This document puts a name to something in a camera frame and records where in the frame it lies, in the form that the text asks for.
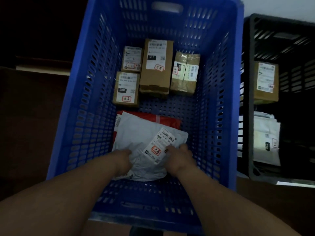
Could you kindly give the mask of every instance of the crate handle hole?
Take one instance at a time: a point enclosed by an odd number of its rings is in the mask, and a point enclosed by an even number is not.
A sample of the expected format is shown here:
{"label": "crate handle hole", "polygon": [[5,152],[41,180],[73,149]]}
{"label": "crate handle hole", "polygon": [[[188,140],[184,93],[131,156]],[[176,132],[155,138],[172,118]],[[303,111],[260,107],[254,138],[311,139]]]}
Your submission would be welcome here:
{"label": "crate handle hole", "polygon": [[164,1],[154,1],[151,5],[152,10],[157,11],[167,11],[173,13],[182,13],[184,7],[181,4],[164,2]]}

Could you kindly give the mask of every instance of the red plastic mailer bag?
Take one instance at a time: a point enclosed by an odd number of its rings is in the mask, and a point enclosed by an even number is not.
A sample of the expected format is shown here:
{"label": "red plastic mailer bag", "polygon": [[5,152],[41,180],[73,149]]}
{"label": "red plastic mailer bag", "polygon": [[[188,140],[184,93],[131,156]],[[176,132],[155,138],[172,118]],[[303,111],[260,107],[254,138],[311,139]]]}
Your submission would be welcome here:
{"label": "red plastic mailer bag", "polygon": [[179,128],[180,128],[181,120],[179,120],[179,119],[158,116],[158,115],[154,115],[151,113],[130,112],[130,111],[124,111],[123,110],[123,111],[117,112],[117,116],[116,116],[116,120],[115,120],[115,127],[114,127],[114,134],[113,134],[113,142],[115,142],[118,125],[119,125],[120,118],[121,118],[121,115],[123,114],[123,112],[135,115],[139,118],[143,118],[143,119],[151,121],[151,122],[157,122],[157,123],[163,124],[165,126],[173,127],[173,128],[180,130]]}

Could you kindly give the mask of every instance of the blue plastic crate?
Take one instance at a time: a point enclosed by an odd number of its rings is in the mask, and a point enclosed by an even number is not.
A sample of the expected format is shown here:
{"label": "blue plastic crate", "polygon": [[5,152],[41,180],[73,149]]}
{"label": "blue plastic crate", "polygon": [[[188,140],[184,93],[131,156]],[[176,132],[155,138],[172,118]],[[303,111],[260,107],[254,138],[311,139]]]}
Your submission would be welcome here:
{"label": "blue plastic crate", "polygon": [[[157,10],[161,6],[172,9]],[[123,48],[143,47],[152,38],[174,40],[174,53],[201,54],[197,89],[193,97],[142,101],[139,111],[181,119],[198,167],[235,189],[242,25],[240,0],[89,0],[47,179],[111,151],[112,96]],[[171,177],[111,182],[91,218],[202,232],[189,197]]]}

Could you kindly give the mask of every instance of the white plastic mailer bag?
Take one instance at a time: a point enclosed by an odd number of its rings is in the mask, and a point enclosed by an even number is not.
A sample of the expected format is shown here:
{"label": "white plastic mailer bag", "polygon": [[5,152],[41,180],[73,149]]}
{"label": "white plastic mailer bag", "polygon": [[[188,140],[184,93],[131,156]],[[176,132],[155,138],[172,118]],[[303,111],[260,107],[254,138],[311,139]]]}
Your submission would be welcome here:
{"label": "white plastic mailer bag", "polygon": [[187,132],[123,112],[112,150],[130,149],[129,160],[133,167],[116,180],[154,181],[165,177],[166,146],[178,148],[187,138]]}

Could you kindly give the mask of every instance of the white wall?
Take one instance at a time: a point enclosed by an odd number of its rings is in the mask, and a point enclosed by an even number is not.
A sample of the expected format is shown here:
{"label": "white wall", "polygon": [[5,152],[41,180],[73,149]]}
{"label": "white wall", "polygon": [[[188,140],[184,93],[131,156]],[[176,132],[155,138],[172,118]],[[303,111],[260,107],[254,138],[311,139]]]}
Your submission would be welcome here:
{"label": "white wall", "polygon": [[253,13],[315,23],[315,0],[242,0],[244,17]]}

